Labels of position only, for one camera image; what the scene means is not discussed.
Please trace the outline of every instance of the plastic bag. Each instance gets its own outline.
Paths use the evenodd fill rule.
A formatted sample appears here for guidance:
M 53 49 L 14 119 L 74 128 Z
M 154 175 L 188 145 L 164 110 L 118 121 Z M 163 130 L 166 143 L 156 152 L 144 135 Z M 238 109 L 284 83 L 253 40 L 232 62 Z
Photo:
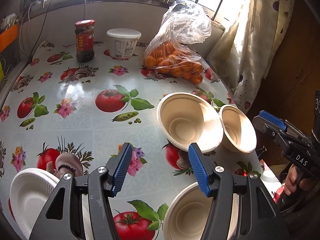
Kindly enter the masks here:
M 175 1 L 164 14 L 160 30 L 147 47 L 143 65 L 158 73 L 202 82 L 201 56 L 184 44 L 204 42 L 211 22 L 203 8 L 191 1 Z

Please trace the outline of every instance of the red label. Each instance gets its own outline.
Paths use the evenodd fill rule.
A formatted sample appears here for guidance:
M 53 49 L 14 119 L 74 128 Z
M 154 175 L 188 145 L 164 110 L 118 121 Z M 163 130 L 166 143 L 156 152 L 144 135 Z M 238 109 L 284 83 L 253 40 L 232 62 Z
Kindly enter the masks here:
M 93 34 L 76 35 L 77 51 L 86 51 L 93 49 Z

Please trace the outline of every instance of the blue gripper pad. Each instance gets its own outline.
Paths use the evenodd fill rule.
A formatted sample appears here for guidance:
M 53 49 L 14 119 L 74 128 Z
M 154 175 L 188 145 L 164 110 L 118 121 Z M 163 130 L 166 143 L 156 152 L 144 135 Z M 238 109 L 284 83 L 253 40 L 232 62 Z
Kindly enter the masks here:
M 112 192 L 114 193 L 114 195 L 116 195 L 118 192 L 121 191 L 125 176 L 127 174 L 127 171 L 130 165 L 131 158 L 132 158 L 132 148 L 131 148 L 131 145 L 128 144 L 128 146 L 124 150 L 120 163 L 113 176 Z
M 208 197 L 210 194 L 208 173 L 205 171 L 198 153 L 192 144 L 189 146 L 188 156 L 193 172 L 195 173 L 198 181 L 199 189 Z
M 285 131 L 287 130 L 287 127 L 284 124 L 284 122 L 281 119 L 275 117 L 274 115 L 269 114 L 268 112 L 263 110 L 263 111 L 260 111 L 259 116 L 262 117 L 263 119 L 271 122 L 272 124 L 278 126 L 282 130 L 285 130 Z

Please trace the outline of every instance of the white curtain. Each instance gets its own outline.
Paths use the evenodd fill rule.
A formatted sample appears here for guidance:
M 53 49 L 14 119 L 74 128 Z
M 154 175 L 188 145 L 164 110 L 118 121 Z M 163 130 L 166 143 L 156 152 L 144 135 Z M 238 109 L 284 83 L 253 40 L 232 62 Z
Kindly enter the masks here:
M 244 0 L 234 23 L 208 55 L 233 100 L 251 107 L 288 28 L 294 0 Z

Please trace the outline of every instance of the printed pea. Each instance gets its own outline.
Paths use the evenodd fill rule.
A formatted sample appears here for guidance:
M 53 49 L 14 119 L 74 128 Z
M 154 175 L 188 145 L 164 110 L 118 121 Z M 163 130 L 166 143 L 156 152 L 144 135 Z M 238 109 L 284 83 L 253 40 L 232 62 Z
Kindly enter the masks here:
M 123 122 L 123 121 L 127 121 L 135 116 L 137 116 L 139 114 L 139 112 L 135 111 L 135 112 L 128 112 L 128 113 L 123 113 L 123 114 L 119 114 L 117 115 L 113 120 L 111 120 L 112 122 Z
M 33 123 L 35 120 L 36 120 L 35 118 L 30 118 L 30 119 L 24 120 L 19 126 L 26 127 L 29 124 Z

